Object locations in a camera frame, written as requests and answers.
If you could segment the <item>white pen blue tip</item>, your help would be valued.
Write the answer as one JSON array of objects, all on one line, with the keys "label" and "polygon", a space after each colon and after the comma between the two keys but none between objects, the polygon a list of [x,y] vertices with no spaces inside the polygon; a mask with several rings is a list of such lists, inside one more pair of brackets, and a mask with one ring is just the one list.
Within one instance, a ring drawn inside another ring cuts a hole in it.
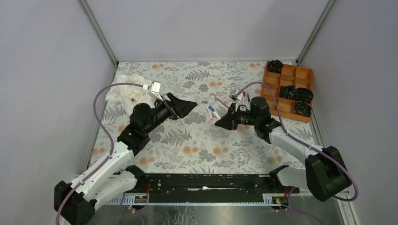
[{"label": "white pen blue tip", "polygon": [[216,118],[217,120],[221,119],[220,115],[217,113],[217,111],[215,112],[211,112],[211,114],[213,115],[214,118]]}]

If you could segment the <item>white pen orange tip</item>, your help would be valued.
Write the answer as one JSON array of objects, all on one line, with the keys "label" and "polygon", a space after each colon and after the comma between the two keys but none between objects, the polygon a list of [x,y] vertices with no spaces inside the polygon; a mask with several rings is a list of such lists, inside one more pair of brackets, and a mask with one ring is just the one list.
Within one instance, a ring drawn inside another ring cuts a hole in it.
[{"label": "white pen orange tip", "polygon": [[208,102],[205,101],[205,100],[203,100],[203,101],[201,101],[201,103],[202,103],[202,105],[204,106],[204,108],[205,108],[207,114],[209,115],[210,120],[214,120],[214,116],[213,116],[213,114],[212,114],[212,111],[208,108],[208,105],[207,105]]}]

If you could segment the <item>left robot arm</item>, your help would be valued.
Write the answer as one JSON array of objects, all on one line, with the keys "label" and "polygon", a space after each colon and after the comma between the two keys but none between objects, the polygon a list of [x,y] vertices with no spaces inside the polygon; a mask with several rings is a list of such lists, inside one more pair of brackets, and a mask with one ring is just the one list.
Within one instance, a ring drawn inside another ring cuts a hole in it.
[{"label": "left robot arm", "polygon": [[167,119],[186,117],[198,104],[181,100],[173,94],[159,98],[155,106],[137,104],[130,122],[111,142],[109,153],[71,182],[60,181],[54,188],[56,224],[64,218],[71,225],[87,224],[104,204],[123,192],[139,193],[145,188],[144,172],[135,165],[127,166],[119,175],[111,176],[131,161],[150,141],[149,134]]}]

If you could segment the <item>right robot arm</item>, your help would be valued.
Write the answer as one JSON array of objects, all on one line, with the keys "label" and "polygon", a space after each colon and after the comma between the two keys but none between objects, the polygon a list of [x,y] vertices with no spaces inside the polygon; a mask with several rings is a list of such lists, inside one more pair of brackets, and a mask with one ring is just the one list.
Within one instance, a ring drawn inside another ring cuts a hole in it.
[{"label": "right robot arm", "polygon": [[283,149],[305,166],[303,169],[281,166],[271,171],[269,187],[273,192],[296,187],[309,190],[317,200],[324,202],[353,184],[337,148],[312,145],[289,133],[281,122],[272,118],[265,98],[252,98],[249,108],[232,103],[215,123],[226,130],[236,130],[239,125],[252,126],[260,139]]}]

